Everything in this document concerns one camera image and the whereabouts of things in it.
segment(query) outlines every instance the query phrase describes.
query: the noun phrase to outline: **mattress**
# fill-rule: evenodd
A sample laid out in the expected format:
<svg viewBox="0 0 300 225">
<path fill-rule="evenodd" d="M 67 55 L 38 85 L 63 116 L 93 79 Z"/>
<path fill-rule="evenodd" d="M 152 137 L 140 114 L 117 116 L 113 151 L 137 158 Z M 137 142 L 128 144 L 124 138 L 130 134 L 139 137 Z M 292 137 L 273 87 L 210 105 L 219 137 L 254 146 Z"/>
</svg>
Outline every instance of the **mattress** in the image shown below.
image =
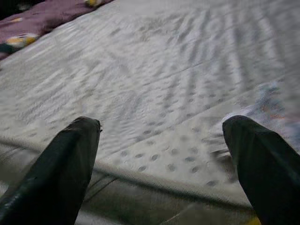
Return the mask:
<svg viewBox="0 0 300 225">
<path fill-rule="evenodd" d="M 210 129 L 265 82 L 298 112 L 299 10 L 296 0 L 115 0 L 1 62 L 0 133 L 46 146 L 92 117 L 103 125 L 95 167 L 247 201 L 211 157 Z M 2 183 L 39 153 L 2 145 Z"/>
</svg>

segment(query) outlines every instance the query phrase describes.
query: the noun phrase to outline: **purple blanket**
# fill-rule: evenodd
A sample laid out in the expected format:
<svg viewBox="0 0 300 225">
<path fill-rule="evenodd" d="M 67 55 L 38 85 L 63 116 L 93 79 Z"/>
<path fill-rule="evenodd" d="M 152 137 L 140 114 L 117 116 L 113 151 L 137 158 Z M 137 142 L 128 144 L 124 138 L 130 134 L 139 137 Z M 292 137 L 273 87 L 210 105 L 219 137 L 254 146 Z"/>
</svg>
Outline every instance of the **purple blanket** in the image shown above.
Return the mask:
<svg viewBox="0 0 300 225">
<path fill-rule="evenodd" d="M 110 1 L 112 0 L 103 0 L 100 5 Z M 0 21 L 0 44 L 21 34 L 32 33 L 40 37 L 59 25 L 95 9 L 96 7 L 88 7 L 84 0 L 46 0 L 28 11 Z M 0 60 L 8 55 L 8 52 L 0 52 Z"/>
</svg>

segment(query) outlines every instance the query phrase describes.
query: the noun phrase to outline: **white mattress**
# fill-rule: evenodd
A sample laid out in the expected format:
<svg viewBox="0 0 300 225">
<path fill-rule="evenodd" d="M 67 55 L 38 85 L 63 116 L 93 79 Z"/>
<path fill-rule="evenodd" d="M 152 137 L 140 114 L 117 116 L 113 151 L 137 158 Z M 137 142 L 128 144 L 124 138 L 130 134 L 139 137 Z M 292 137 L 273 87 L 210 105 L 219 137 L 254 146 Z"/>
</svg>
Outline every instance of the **white mattress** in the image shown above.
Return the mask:
<svg viewBox="0 0 300 225">
<path fill-rule="evenodd" d="M 296 0 L 115 0 L 1 62 L 0 133 L 47 144 L 85 115 L 103 125 L 98 162 L 242 192 L 211 158 L 209 130 L 264 82 L 279 81 L 298 108 L 299 10 Z M 3 174 L 37 154 L 0 149 Z"/>
</svg>

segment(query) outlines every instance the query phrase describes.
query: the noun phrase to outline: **dotted pattern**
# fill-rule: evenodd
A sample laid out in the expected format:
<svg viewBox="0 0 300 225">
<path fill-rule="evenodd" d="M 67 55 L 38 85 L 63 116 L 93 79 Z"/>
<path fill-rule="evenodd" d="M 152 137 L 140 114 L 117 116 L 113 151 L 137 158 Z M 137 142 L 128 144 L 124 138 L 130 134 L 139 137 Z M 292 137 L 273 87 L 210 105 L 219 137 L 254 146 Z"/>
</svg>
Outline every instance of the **dotted pattern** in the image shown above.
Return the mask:
<svg viewBox="0 0 300 225">
<path fill-rule="evenodd" d="M 2 61 L 0 132 L 49 143 L 85 115 L 103 125 L 98 159 L 226 186 L 207 132 L 238 97 L 247 104 L 255 86 L 282 75 L 286 102 L 297 99 L 299 4 L 168 3 L 100 8 Z"/>
</svg>

